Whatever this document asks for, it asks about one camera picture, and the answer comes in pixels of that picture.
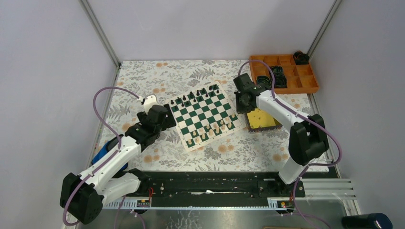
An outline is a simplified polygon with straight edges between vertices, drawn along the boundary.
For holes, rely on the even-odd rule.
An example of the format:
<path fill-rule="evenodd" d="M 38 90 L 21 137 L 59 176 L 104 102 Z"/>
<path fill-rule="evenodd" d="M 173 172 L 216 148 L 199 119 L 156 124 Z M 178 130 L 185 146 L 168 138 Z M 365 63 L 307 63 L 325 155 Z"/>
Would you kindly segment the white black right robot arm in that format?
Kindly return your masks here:
<path fill-rule="evenodd" d="M 275 193 L 285 197 L 293 190 L 292 183 L 304 168 L 329 149 L 323 118 L 318 114 L 300 113 L 267 85 L 254 84 L 246 73 L 234 78 L 234 84 L 239 114 L 258 108 L 275 118 L 289 132 L 290 158 L 278 172 L 279 180 L 274 183 Z"/>

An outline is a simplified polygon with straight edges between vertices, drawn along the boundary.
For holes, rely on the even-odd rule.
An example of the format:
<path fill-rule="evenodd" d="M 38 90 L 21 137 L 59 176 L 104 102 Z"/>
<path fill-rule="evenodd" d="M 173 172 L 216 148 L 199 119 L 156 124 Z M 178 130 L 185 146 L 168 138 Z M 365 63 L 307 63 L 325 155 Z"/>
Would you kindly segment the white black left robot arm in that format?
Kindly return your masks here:
<path fill-rule="evenodd" d="M 119 178 L 113 176 L 132 158 L 153 144 L 162 131 L 176 125 L 168 104 L 154 104 L 148 112 L 138 113 L 139 122 L 131 126 L 117 144 L 88 169 L 75 175 L 69 173 L 62 184 L 60 206 L 67 226 L 70 213 L 78 222 L 88 224 L 101 212 L 102 207 L 121 196 L 134 193 L 143 196 L 148 191 L 147 181 L 126 172 Z"/>

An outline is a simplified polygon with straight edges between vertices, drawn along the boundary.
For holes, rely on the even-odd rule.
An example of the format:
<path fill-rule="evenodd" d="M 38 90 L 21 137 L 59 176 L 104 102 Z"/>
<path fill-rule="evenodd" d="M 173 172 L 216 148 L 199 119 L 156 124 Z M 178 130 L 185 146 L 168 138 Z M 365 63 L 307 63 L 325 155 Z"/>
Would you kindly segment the blue object under arm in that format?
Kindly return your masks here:
<path fill-rule="evenodd" d="M 117 136 L 107 142 L 92 160 L 91 175 L 96 177 L 102 173 L 111 175 L 116 172 L 113 177 L 123 176 L 124 169 L 127 168 L 126 164 L 128 164 L 127 150 L 132 145 L 132 141 L 129 136 L 122 136 L 122 138 Z"/>

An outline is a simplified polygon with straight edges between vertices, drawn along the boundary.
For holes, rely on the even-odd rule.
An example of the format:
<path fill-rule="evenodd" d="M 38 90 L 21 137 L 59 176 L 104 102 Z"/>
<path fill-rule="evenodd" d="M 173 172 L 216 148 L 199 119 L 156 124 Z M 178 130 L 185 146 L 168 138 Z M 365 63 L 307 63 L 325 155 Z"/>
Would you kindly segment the gold chess piece tin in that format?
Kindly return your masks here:
<path fill-rule="evenodd" d="M 245 119 L 249 133 L 264 132 L 282 127 L 279 121 L 259 108 L 245 114 Z"/>

